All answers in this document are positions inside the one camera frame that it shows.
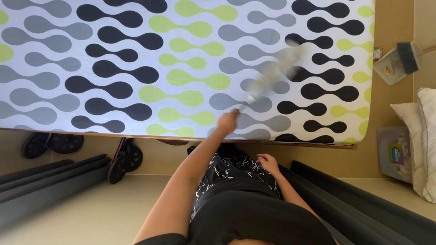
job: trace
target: mattress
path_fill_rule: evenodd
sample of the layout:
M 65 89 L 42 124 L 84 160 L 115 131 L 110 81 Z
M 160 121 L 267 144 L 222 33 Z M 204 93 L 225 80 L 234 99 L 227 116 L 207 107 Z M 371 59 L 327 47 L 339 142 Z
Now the mattress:
M 39 131 L 353 144 L 368 126 L 373 0 L 1 0 L 0 124 Z M 295 77 L 247 87 L 294 40 Z

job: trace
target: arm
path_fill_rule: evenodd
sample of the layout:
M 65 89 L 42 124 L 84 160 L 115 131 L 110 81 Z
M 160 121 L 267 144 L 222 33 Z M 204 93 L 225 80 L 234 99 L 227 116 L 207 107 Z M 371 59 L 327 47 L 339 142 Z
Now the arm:
M 307 203 L 300 197 L 300 195 L 295 191 L 295 189 L 289 184 L 288 180 L 283 176 L 283 174 L 279 170 L 279 165 L 274 157 L 268 154 L 257 154 L 257 163 L 260 163 L 264 169 L 266 169 L 274 178 L 276 179 L 277 184 L 280 187 L 280 190 L 283 195 L 283 199 L 287 202 L 298 205 L 313 215 L 315 215 L 319 220 L 320 217 L 307 205 Z
M 222 115 L 215 131 L 180 164 L 145 219 L 133 244 L 167 233 L 179 233 L 187 237 L 195 190 L 224 137 L 236 129 L 238 116 L 237 109 Z

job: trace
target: broom handle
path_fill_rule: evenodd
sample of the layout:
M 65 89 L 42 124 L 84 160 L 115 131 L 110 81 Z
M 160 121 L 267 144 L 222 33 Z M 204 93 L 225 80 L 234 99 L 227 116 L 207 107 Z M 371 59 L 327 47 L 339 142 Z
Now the broom handle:
M 426 48 L 424 51 L 422 51 L 422 54 L 427 54 L 427 53 L 430 53 L 430 52 L 433 52 L 433 51 L 436 51 L 436 45 L 432 46 L 432 47 L 429 47 L 429 48 Z

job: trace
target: black t-shirt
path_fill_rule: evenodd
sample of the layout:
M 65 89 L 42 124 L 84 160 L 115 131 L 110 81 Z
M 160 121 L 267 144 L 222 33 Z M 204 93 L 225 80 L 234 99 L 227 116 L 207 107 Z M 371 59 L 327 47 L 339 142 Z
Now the black t-shirt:
M 280 200 L 256 180 L 222 181 L 201 197 L 196 208 L 188 238 L 171 233 L 136 245 L 226 245 L 234 239 L 256 239 L 274 245 L 336 245 L 317 217 Z

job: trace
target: person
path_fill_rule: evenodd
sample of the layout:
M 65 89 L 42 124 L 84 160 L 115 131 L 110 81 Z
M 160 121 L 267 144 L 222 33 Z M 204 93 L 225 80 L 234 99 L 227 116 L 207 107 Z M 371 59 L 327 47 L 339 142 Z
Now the person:
M 223 114 L 209 137 L 188 149 L 133 244 L 337 244 L 274 157 L 258 154 L 254 161 L 221 144 L 238 116 L 237 109 Z

